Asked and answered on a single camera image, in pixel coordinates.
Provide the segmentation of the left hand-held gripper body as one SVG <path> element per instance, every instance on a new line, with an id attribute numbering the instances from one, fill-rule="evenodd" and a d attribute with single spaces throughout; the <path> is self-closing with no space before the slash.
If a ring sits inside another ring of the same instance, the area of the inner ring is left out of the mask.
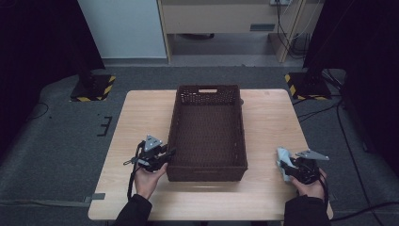
<path id="1" fill-rule="evenodd" d="M 160 147 L 163 146 L 163 141 L 147 135 L 136 147 L 135 155 L 123 163 L 124 166 L 133 164 L 135 167 L 139 166 L 146 171 L 154 172 L 159 170 L 167 161 L 163 160 L 160 152 Z"/>

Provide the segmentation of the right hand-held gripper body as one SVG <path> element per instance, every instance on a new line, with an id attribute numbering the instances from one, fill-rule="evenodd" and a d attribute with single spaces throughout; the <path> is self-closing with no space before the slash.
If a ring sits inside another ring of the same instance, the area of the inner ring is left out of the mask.
<path id="1" fill-rule="evenodd" d="M 317 181 L 320 177 L 317 160 L 328 161 L 329 157 L 313 150 L 296 153 L 290 158 L 297 169 L 297 176 L 294 176 L 300 183 L 308 185 Z"/>

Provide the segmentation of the light blue cloth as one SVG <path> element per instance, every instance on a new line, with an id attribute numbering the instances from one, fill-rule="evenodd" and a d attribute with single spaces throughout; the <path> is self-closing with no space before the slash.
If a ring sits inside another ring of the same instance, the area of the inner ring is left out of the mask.
<path id="1" fill-rule="evenodd" d="M 279 170 L 280 170 L 280 172 L 281 172 L 281 174 L 282 174 L 282 178 L 283 178 L 283 180 L 284 180 L 285 182 L 289 182 L 289 181 L 290 181 L 290 177 L 289 177 L 288 175 L 286 175 L 286 174 L 284 173 L 283 169 L 280 167 L 280 161 L 281 161 L 281 160 L 284 160 L 284 161 L 290 160 L 290 161 L 291 161 L 291 159 L 290 159 L 291 153 L 290 153 L 288 150 L 286 150 L 285 148 L 278 147 L 278 148 L 277 148 L 277 154 L 278 154 L 277 165 L 278 165 Z"/>

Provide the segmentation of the brown woven basket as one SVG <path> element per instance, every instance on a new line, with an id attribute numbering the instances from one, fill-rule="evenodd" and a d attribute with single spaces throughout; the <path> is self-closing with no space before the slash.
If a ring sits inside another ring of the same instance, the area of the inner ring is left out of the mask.
<path id="1" fill-rule="evenodd" d="M 178 87 L 168 146 L 171 182 L 238 182 L 247 170 L 240 89 L 236 85 Z"/>

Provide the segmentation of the person's right hand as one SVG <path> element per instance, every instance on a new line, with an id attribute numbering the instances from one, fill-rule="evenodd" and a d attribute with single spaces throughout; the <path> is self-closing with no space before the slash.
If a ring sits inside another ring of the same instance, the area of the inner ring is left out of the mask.
<path id="1" fill-rule="evenodd" d="M 322 201 L 325 199 L 327 191 L 327 175 L 322 169 L 319 169 L 319 172 L 319 179 L 308 185 L 300 183 L 294 176 L 290 177 L 291 183 L 296 187 L 300 196 L 318 198 Z"/>

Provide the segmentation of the person's left hand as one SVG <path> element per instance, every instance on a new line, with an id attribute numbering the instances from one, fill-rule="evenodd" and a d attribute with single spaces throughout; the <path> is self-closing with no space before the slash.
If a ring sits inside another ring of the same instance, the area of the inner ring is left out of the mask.
<path id="1" fill-rule="evenodd" d="M 155 172 L 138 169 L 135 175 L 136 193 L 148 200 L 156 189 L 159 179 L 167 172 L 167 167 L 168 164 L 165 163 Z"/>

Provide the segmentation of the black floor tape mark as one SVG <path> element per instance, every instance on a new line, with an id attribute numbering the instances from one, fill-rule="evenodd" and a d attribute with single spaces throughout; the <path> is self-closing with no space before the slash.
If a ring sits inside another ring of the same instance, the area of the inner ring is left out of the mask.
<path id="1" fill-rule="evenodd" d="M 107 135 L 109 127 L 113 120 L 113 117 L 112 116 L 104 116 L 104 119 L 105 119 L 105 123 L 102 123 L 100 125 L 100 127 L 103 129 L 103 131 L 98 134 L 98 137 L 105 137 Z"/>

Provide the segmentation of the grey tape strip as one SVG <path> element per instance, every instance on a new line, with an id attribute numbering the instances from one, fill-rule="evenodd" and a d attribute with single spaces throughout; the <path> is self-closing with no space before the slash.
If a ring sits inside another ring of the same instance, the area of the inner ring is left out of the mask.
<path id="1" fill-rule="evenodd" d="M 91 196 L 86 196 L 84 198 L 84 203 L 90 203 L 96 200 L 104 200 L 104 198 L 105 198 L 105 193 L 94 193 Z"/>

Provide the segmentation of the black stand base yellow stripes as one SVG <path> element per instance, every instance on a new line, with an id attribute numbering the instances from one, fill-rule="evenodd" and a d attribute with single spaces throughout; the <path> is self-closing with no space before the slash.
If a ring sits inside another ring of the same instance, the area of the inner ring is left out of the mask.
<path id="1" fill-rule="evenodd" d="M 92 75 L 87 82 L 79 79 L 70 96 L 72 102 L 103 101 L 116 77 L 110 74 Z"/>
<path id="2" fill-rule="evenodd" d="M 327 100 L 331 92 L 321 74 L 287 73 L 284 79 L 292 97 L 296 100 Z"/>

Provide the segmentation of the white panel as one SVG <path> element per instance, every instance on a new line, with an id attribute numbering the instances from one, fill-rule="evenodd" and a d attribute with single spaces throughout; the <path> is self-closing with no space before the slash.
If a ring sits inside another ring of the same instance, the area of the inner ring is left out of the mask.
<path id="1" fill-rule="evenodd" d="M 157 0 L 78 0 L 102 58 L 166 58 Z"/>

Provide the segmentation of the black curtain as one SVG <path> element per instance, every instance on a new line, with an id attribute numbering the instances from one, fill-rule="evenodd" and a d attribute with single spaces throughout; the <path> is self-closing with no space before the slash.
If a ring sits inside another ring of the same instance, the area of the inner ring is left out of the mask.
<path id="1" fill-rule="evenodd" d="M 399 177 L 399 0 L 326 0 L 304 67 L 341 69 L 366 150 Z"/>
<path id="2" fill-rule="evenodd" d="M 77 0 L 0 0 L 0 158 L 45 86 L 103 66 Z"/>

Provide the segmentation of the beige wooden desk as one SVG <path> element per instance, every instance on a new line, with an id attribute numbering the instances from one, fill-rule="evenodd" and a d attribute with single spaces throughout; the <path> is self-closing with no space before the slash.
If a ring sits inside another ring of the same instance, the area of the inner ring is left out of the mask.
<path id="1" fill-rule="evenodd" d="M 294 41 L 310 35 L 326 0 L 293 0 L 270 6 L 269 0 L 157 0 L 167 55 L 177 34 L 264 32 L 283 62 Z"/>

